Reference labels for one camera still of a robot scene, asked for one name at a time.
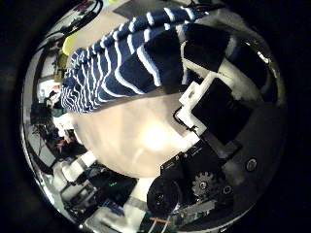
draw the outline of black electronic component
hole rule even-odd
[[[224,145],[241,131],[251,113],[234,100],[231,91],[223,81],[214,79],[191,111]]]
[[[91,183],[84,183],[77,194],[66,200],[66,198],[63,197],[63,193],[67,192],[67,189],[61,193],[65,210],[77,221],[90,216],[97,205],[95,199],[96,188]]]
[[[160,176],[154,180],[147,195],[149,210],[155,216],[174,215],[198,200],[217,198],[215,193],[225,185],[220,164],[215,152],[201,141],[187,152],[180,152],[161,166]],[[206,176],[205,183],[199,181],[202,174],[203,177],[210,175]]]
[[[52,118],[52,111],[44,103],[33,103],[31,105],[30,123],[48,124]]]

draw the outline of black gear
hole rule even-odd
[[[195,176],[195,180],[192,182],[192,184],[193,194],[197,197],[211,194],[218,186],[214,174],[209,172],[199,173],[197,176]]]

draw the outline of cable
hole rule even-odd
[[[193,0],[187,5],[187,8],[194,8],[198,12],[211,12],[221,8],[225,8],[225,4],[221,3],[195,3]]]
[[[98,5],[98,2],[101,2],[101,1],[100,1],[100,0],[96,0],[96,3],[95,3],[95,5],[94,5],[94,7],[93,7],[93,8],[86,14],[86,16],[84,16],[81,20],[84,20],[84,18],[89,17],[89,14],[92,13],[92,12],[96,9],[96,7],[97,7],[97,5]],[[57,22],[56,25],[58,25],[58,24],[61,23],[63,20],[65,20],[66,18],[70,17],[70,16],[73,15],[73,14],[74,14],[74,13],[72,13],[72,14],[70,14],[69,16],[63,18],[61,21]],[[47,38],[49,38],[50,36],[52,36],[52,35],[54,35],[54,34],[57,34],[57,33],[63,33],[64,30],[69,29],[69,28],[71,28],[71,30],[72,30],[72,28],[75,27],[76,24],[69,25],[68,27],[65,27],[65,28],[61,27],[59,30],[54,31],[54,32],[52,32],[51,34],[47,35],[45,38],[47,39]]]
[[[94,13],[93,10],[96,9],[96,7],[98,6],[98,4],[99,4],[99,10],[98,10],[97,13]],[[94,18],[96,18],[96,17],[99,15],[99,13],[100,13],[102,7],[103,7],[102,1],[96,0],[95,6],[93,7],[93,9],[92,9],[91,11],[89,11],[89,12],[86,14],[86,16],[84,16],[81,20],[77,21],[76,24],[70,25],[70,26],[68,27],[68,28],[77,27],[76,29],[72,30],[71,32],[68,32],[67,34],[64,34],[63,36],[57,38],[57,39],[54,40],[54,41],[48,41],[48,42],[46,42],[44,45],[38,47],[38,48],[35,50],[35,53],[38,52],[39,50],[45,48],[45,47],[49,47],[49,46],[51,46],[52,44],[55,44],[55,43],[57,43],[57,42],[59,42],[59,41],[65,39],[66,37],[68,37],[68,36],[74,34],[74,33],[77,32],[77,31],[79,31],[81,28],[83,28],[84,26],[86,26],[89,22],[91,22]],[[61,30],[58,30],[58,31],[56,31],[56,32],[53,32],[53,34],[56,34],[56,33],[59,33],[59,32],[61,32]]]
[[[148,233],[152,233],[155,226],[156,226],[156,221],[154,220],[154,223],[153,223],[152,227],[149,229]]]
[[[185,123],[183,123],[183,122],[177,117],[177,114],[179,113],[179,111],[180,111],[181,109],[182,109],[182,106],[179,107],[179,108],[174,112],[173,117],[174,117],[175,121],[176,121],[177,123],[179,123],[180,125],[186,127],[186,129],[187,129],[188,131],[193,132],[193,133],[198,137],[198,139],[199,139],[202,143],[206,144],[206,141],[204,140],[204,138],[202,138],[202,137],[201,137],[200,135],[198,135],[198,133],[196,132],[196,130],[195,130],[196,126],[193,126],[192,128],[190,128],[190,127],[188,127]]]
[[[165,223],[165,225],[164,225],[164,227],[163,227],[161,233],[164,233],[164,232],[165,232],[165,230],[166,230],[166,228],[167,228],[167,225],[168,225],[168,223],[169,223],[169,218],[170,218],[170,216],[167,217],[166,223]]]

